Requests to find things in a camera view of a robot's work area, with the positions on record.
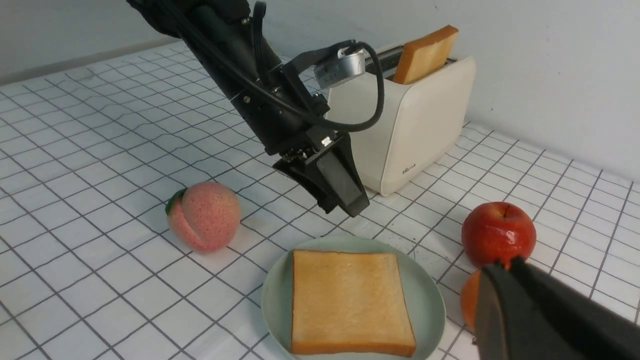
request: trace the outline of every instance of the countertop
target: countertop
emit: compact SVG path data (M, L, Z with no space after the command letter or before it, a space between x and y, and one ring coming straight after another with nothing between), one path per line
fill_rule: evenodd
M302 78L311 89L309 74ZM640 187L467 123L445 156L357 218L326 215L271 168L184 44L0 88L0 357L285 359L260 314L270 266L350 233L412 255L437 281L445 334L431 359L477 359L460 289L476 205L534 219L531 263L638 323ZM191 252L164 202L214 179L243 207L233 242Z

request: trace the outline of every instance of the red apple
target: red apple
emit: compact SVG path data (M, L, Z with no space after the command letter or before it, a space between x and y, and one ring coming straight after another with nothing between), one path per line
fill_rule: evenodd
M536 244L536 228L522 209L508 202L487 202L462 224L462 245L476 267L500 261L509 266L517 256L528 259Z

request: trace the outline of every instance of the bread slice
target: bread slice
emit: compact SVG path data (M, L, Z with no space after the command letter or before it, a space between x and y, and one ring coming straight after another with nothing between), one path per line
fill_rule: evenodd
M416 343L395 254L293 252L291 352L411 357Z
M447 61L457 37L458 29L447 25L406 43L394 75L394 82L412 84L440 70Z

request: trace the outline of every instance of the white wall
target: white wall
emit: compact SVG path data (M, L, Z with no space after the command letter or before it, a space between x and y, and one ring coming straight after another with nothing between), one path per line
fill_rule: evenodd
M0 82L168 40L125 0L0 0Z
M274 48L374 47L460 29L478 74L468 119L640 181L637 0L268 0Z

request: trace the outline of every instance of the plate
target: plate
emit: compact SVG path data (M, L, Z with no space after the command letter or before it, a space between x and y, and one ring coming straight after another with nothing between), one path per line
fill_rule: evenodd
M377 240L355 236L327 236L307 241L296 249L342 252L393 252L397 254L404 299L417 348L412 360L425 360L436 349L444 333L445 307L431 276L412 258ZM262 315L269 332L284 352L295 360L399 360L407 357L372 353L296 355L291 349L293 303L293 252L284 254L273 265L262 287Z

